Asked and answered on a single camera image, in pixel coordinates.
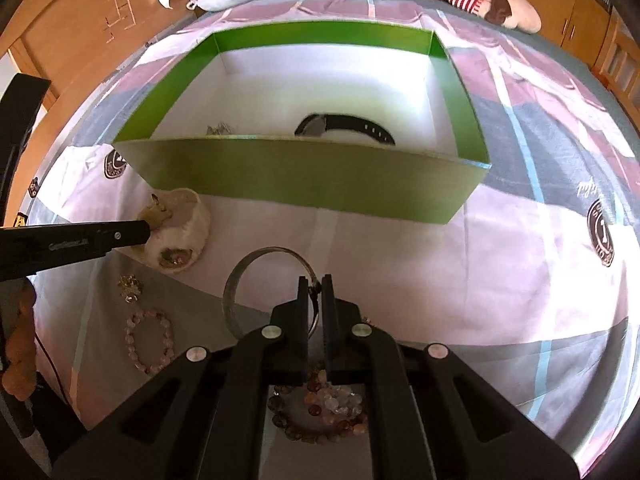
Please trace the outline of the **left hand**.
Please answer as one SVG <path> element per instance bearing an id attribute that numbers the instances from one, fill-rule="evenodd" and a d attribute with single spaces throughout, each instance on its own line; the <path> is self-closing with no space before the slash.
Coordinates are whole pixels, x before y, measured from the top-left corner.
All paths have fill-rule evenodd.
<path id="1" fill-rule="evenodd" d="M 17 320 L 6 343 L 9 365 L 2 373 L 2 387 L 15 399 L 24 402 L 37 385 L 34 304 L 36 292 L 24 278 L 18 299 Z"/>

